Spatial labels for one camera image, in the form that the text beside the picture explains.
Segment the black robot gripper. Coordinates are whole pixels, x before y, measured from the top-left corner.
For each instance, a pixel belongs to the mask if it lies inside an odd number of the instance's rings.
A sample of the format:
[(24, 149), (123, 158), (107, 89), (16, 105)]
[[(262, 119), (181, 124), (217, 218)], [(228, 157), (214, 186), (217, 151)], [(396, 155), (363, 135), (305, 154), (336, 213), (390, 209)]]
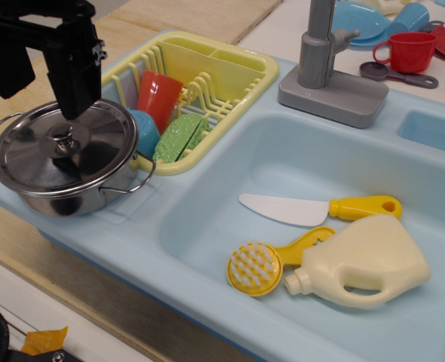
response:
[(35, 80), (28, 50), (42, 53), (58, 106), (67, 120), (101, 98), (105, 44), (89, 1), (0, 1), (0, 97)]

